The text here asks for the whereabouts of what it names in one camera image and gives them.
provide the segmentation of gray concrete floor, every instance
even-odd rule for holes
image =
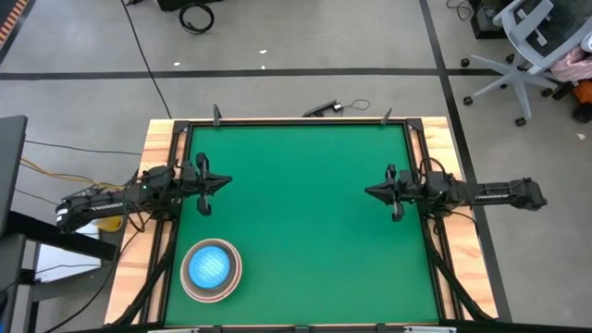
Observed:
[[[505,41],[476,41],[444,0],[428,0],[447,68],[478,54],[502,59]],[[216,25],[203,36],[183,31],[153,1],[131,6],[153,70],[266,68],[435,68],[419,0],[225,0],[212,4]],[[262,55],[260,50],[267,50]],[[143,71],[118,0],[37,0],[0,72]],[[490,77],[451,77],[457,101]],[[298,117],[337,98],[372,102],[346,116],[447,116],[438,76],[310,76],[160,79],[174,117]],[[512,316],[516,322],[592,326],[592,233],[589,172],[592,128],[570,119],[574,100],[531,91],[534,118],[524,128],[511,90],[458,103],[480,181],[535,178],[549,199],[539,213],[487,209]],[[28,139],[139,152],[151,118],[166,117],[150,80],[0,80],[0,117],[29,117]],[[577,134],[585,134],[581,141]],[[119,183],[137,156],[99,155],[26,145],[24,155],[56,172]],[[80,186],[21,169],[18,188],[51,200]],[[53,207],[15,195],[14,209],[51,222]],[[43,332],[77,311],[92,292],[42,302]],[[109,291],[62,329],[102,324]]]

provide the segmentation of green table surface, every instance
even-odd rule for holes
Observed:
[[[190,156],[234,178],[211,216],[183,202],[166,325],[299,325],[436,322],[438,314],[416,207],[364,193],[387,164],[409,169],[400,125],[198,128]],[[196,242],[220,238],[243,274],[225,300],[199,303],[179,270]]]

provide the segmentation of pink bag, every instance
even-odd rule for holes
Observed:
[[[562,81],[592,79],[592,60],[585,60],[586,52],[579,46],[551,67],[551,72]]]

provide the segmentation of yellow cable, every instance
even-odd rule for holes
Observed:
[[[41,173],[41,174],[43,174],[45,176],[51,177],[51,178],[62,179],[62,180],[69,180],[69,181],[78,181],[78,182],[83,182],[83,183],[87,183],[87,184],[93,184],[93,185],[100,186],[102,188],[108,188],[108,189],[123,190],[125,188],[124,186],[111,185],[111,184],[107,184],[107,183],[103,183],[103,182],[97,182],[97,181],[94,181],[92,179],[86,179],[84,177],[61,176],[59,174],[55,174],[55,173],[49,172],[49,171],[43,169],[40,166],[37,166],[32,161],[30,161],[30,160],[28,160],[28,159],[26,159],[24,157],[21,157],[20,160],[22,161],[23,165],[25,165],[27,167],[30,167],[33,170],[35,170],[35,171],[37,171],[37,172],[39,172],[39,173]]]

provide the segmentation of bowl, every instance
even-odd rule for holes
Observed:
[[[230,261],[227,278],[215,288],[205,289],[195,285],[189,274],[190,261],[195,253],[206,246],[216,246],[226,253]],[[213,303],[227,298],[239,285],[242,274],[242,260],[237,249],[229,242],[221,239],[201,240],[193,245],[185,254],[181,263],[180,279],[183,289],[197,302]]]

